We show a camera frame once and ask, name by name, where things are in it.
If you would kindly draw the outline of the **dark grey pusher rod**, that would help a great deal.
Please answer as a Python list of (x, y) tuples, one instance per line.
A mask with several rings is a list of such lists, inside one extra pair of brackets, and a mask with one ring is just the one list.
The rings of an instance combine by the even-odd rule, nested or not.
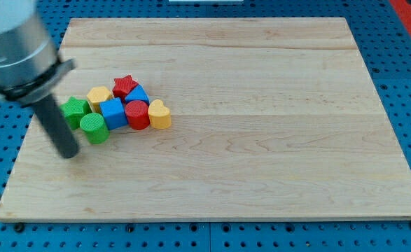
[(78, 142), (53, 95), (33, 103), (32, 109), (59, 155), (65, 159), (75, 157), (79, 152)]

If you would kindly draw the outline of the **grey flange mount plate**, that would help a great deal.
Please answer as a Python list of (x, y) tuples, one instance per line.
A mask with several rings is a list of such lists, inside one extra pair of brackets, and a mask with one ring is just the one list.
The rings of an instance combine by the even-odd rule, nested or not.
[(51, 90), (73, 69), (74, 59), (56, 61), (46, 72), (31, 82), (10, 87), (0, 87), (0, 100), (19, 102), (24, 105), (35, 103), (51, 94)]

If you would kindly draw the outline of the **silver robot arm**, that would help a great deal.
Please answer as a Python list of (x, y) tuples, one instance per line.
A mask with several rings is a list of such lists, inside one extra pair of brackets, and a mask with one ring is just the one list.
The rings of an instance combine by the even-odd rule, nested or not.
[(35, 1), (0, 0), (0, 99), (32, 107), (63, 158), (79, 146), (52, 89), (75, 66), (61, 60)]

